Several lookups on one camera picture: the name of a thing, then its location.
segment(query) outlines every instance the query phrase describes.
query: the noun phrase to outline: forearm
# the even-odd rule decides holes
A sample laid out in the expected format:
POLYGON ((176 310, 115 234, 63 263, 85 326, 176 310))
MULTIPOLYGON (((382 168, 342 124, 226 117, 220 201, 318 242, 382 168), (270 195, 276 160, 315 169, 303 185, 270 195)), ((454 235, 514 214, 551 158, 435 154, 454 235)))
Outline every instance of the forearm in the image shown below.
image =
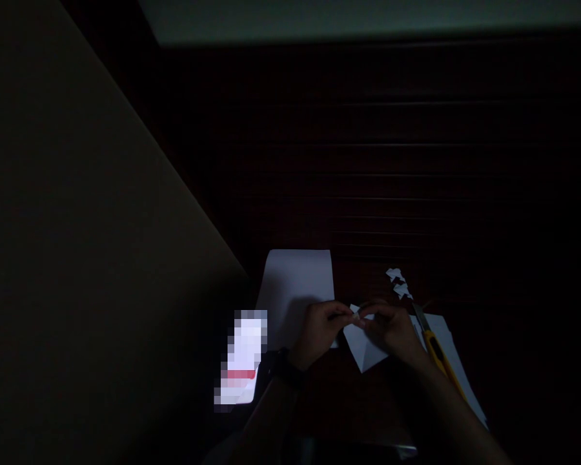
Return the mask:
POLYGON ((274 377, 243 429, 230 463, 270 464, 280 456, 298 392, 274 377))
POLYGON ((428 358, 414 369, 464 463, 511 464, 467 402, 428 358))

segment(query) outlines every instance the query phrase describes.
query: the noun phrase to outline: person's left hand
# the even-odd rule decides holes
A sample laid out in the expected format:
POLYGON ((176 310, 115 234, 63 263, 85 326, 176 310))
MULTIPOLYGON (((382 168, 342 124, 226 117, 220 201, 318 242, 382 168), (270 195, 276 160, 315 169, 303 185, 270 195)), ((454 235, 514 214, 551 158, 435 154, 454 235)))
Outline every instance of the person's left hand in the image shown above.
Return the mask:
POLYGON ((334 342, 338 331, 353 323, 353 312, 337 300, 308 305, 301 335, 290 350, 288 361, 305 371, 334 342))

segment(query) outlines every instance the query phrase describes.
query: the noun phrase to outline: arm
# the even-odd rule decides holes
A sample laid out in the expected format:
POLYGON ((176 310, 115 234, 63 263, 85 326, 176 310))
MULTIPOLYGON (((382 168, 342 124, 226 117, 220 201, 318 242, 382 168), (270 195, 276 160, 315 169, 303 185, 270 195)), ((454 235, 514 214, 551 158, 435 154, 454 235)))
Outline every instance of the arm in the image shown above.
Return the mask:
MULTIPOLYGON (((288 361, 306 371, 331 346, 338 331, 353 321, 353 312, 337 301, 306 308, 301 335, 290 350, 288 361)), ((291 423, 298 392, 274 377, 248 420, 230 463, 275 463, 291 423)))
POLYGON ((463 463, 511 464, 467 402, 424 351, 407 311, 401 307, 372 304, 362 309, 360 316, 373 313, 377 314, 373 321, 362 319, 358 326, 418 375, 463 463))

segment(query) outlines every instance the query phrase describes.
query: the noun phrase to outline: paper craft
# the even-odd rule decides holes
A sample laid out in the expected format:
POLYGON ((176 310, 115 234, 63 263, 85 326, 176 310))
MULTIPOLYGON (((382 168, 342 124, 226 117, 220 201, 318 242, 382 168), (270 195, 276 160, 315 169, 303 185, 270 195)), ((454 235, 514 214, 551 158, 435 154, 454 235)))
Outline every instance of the paper craft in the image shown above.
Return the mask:
MULTIPOLYGON (((350 305, 349 308, 356 315, 360 309, 356 305, 350 305)), ((366 319, 373 320, 374 315, 368 315, 366 319)), ((348 325, 344 327, 343 332, 349 344, 349 349, 351 349, 351 353, 353 354, 353 358, 362 373, 388 356, 387 352, 382 351, 368 339, 366 332, 362 328, 355 325, 348 325)))
POLYGON ((402 299, 406 295, 411 300, 413 300, 413 296, 409 293, 409 288, 407 287, 407 283, 394 284, 394 292, 396 294, 398 294, 398 298, 400 298, 400 299, 402 299))
POLYGON ((256 302, 256 309, 267 310, 267 349, 291 347, 299 337, 305 308, 333 299, 328 250, 271 250, 256 302))
POLYGON ((400 268, 390 268, 385 272, 385 274, 389 276, 389 280, 391 282, 394 282, 396 278, 402 281, 402 284, 401 283, 394 284, 394 292, 398 294, 399 299, 402 299, 404 296, 408 296, 411 300, 413 300, 413 296, 411 295, 411 293, 409 292, 409 288, 407 287, 407 281, 402 276, 400 268))
POLYGON ((390 268, 389 270, 387 270, 385 272, 385 274, 387 276, 389 276, 389 280, 390 281, 394 281, 396 278, 398 278, 399 280, 401 280, 402 282, 405 282, 405 278, 402 277, 402 272, 400 271, 400 268, 390 268))

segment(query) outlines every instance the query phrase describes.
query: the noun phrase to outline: wall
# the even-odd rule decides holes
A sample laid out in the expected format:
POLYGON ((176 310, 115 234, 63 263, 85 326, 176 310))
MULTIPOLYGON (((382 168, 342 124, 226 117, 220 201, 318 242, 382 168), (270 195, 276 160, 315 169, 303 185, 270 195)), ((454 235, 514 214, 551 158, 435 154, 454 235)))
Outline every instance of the wall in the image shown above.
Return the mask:
POLYGON ((245 280, 58 1, 0 1, 0 463, 115 462, 245 280))
POLYGON ((160 44, 337 41, 581 26, 581 0, 139 0, 160 44))

